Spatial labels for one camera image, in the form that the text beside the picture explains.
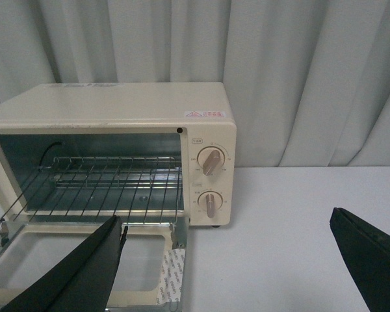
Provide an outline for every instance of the control knob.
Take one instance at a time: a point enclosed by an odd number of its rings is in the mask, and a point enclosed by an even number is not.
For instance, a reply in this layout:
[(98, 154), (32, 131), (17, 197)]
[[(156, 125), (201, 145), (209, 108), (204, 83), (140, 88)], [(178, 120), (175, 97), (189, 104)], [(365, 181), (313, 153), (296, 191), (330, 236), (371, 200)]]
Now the control knob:
[(218, 148), (204, 148), (198, 154), (198, 163), (202, 167), (203, 174), (210, 176), (214, 170), (221, 168), (224, 164), (224, 154)]
[(215, 211), (222, 206), (222, 197), (217, 192), (205, 192), (198, 198), (198, 205), (207, 211), (208, 218), (214, 218)]

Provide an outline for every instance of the oven rack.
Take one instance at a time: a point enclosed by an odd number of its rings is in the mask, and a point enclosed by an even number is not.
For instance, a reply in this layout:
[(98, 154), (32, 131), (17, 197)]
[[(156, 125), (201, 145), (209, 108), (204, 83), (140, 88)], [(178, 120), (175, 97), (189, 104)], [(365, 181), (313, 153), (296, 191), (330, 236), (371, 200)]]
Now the oven rack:
[(35, 168), (1, 220), (170, 225), (183, 216), (182, 167), (175, 157), (55, 157)]

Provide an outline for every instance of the sticker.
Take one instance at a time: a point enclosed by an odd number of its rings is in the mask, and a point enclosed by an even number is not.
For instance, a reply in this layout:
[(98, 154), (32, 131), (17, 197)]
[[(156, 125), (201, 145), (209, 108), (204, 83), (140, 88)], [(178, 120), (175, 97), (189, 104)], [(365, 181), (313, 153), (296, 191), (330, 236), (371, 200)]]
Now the sticker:
[(186, 118), (205, 118), (205, 117), (212, 117), (212, 118), (219, 118), (219, 117), (226, 117), (226, 112), (222, 111), (215, 111), (215, 110), (193, 110), (193, 111), (187, 111), (185, 112)]
[(167, 250), (163, 253), (157, 304), (181, 301), (184, 262), (185, 249)]

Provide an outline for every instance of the warning label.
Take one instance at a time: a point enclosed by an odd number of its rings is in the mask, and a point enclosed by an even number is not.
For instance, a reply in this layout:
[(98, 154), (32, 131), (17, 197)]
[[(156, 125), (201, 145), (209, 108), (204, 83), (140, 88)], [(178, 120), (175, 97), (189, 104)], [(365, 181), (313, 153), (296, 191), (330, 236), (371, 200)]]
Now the warning label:
[(212, 117), (212, 118), (219, 118), (219, 117), (226, 117), (226, 112), (220, 112), (215, 110), (194, 110), (194, 111), (188, 111), (185, 112), (186, 118), (206, 118), (206, 117)]

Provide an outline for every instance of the white table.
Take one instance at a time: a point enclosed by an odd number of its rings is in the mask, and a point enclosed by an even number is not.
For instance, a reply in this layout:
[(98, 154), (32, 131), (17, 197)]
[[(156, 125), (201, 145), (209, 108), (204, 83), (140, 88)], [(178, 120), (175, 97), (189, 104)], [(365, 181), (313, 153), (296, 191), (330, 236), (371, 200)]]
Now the white table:
[(192, 227), (184, 311), (364, 311), (329, 220), (390, 234), (390, 167), (236, 169), (231, 223)]

